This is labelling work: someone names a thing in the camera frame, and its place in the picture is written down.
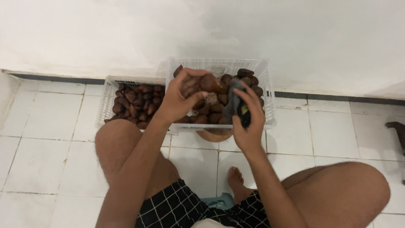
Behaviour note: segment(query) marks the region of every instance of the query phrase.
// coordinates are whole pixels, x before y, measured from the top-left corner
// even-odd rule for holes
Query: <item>light blue stool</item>
[[[228,193],[222,193],[220,197],[201,199],[209,208],[227,210],[233,207],[233,197]]]

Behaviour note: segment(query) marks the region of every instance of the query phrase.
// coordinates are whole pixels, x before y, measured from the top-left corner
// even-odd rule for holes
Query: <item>tiled floor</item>
[[[0,130],[0,228],[93,227],[108,185],[97,162],[95,119],[102,86],[24,80]],[[380,170],[391,200],[369,228],[405,227],[404,157],[387,121],[405,123],[405,107],[277,98],[277,127],[262,145],[280,179],[300,170],[361,161]],[[200,197],[232,193],[227,171],[238,166],[255,188],[232,138],[167,135],[162,152]]]

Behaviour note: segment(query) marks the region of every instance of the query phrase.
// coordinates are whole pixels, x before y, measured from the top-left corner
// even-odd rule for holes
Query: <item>black checkered shorts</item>
[[[270,228],[259,192],[229,210],[208,208],[183,180],[173,183],[143,202],[136,228],[189,228],[203,219],[213,219],[236,228]]]

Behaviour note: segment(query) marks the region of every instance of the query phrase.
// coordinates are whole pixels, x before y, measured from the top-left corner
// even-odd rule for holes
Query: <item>finger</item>
[[[247,94],[241,90],[238,90],[236,88],[233,89],[233,92],[246,102],[246,104],[249,108],[249,111],[250,111],[250,115],[252,117],[251,121],[255,122],[256,120],[258,120],[259,113],[258,113],[257,105],[256,105],[255,101],[252,99],[252,97],[249,94]]]
[[[262,107],[262,105],[260,104],[259,101],[259,97],[257,96],[257,94],[242,80],[239,81],[241,83],[241,85],[246,89],[246,92],[252,97],[252,99],[254,100],[254,102],[256,103],[256,105],[258,107]]]
[[[242,127],[242,123],[241,123],[241,119],[239,118],[239,116],[234,115],[232,116],[232,124],[233,124],[233,130],[235,132],[239,132],[239,131],[244,131],[245,129]]]
[[[187,98],[187,100],[185,101],[187,103],[187,107],[191,109],[199,100],[203,99],[206,96],[208,96],[208,92],[205,91],[194,93],[191,97]]]
[[[190,68],[183,68],[183,70],[180,71],[180,73],[177,75],[177,77],[175,79],[173,79],[173,81],[181,82],[189,75],[190,76],[203,76],[208,73],[211,73],[211,72],[206,71],[206,70],[194,70],[194,69],[190,69]]]

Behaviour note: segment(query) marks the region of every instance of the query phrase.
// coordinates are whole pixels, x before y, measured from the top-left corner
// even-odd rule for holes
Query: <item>plastic crate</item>
[[[264,113],[266,122],[263,130],[266,131],[275,125],[274,116],[274,90],[270,80],[269,62],[265,59],[184,59],[184,58],[168,58],[169,73],[166,80],[166,89],[171,80],[174,79],[173,73],[179,65],[191,69],[203,69],[212,71],[216,77],[221,77],[224,74],[236,75],[241,68],[252,70],[254,76],[259,79],[259,86],[263,89]],[[230,130],[233,125],[212,125],[212,124],[183,124],[174,123],[170,126],[170,131],[173,132],[191,132],[201,131],[204,129],[222,129]]]
[[[100,105],[98,107],[96,126],[101,127],[104,125],[105,119],[110,119],[115,115],[113,113],[114,99],[116,90],[119,84],[126,84],[128,86],[139,84],[150,85],[165,85],[166,78],[162,77],[137,77],[137,76],[107,76],[104,83],[103,93],[101,95]]]

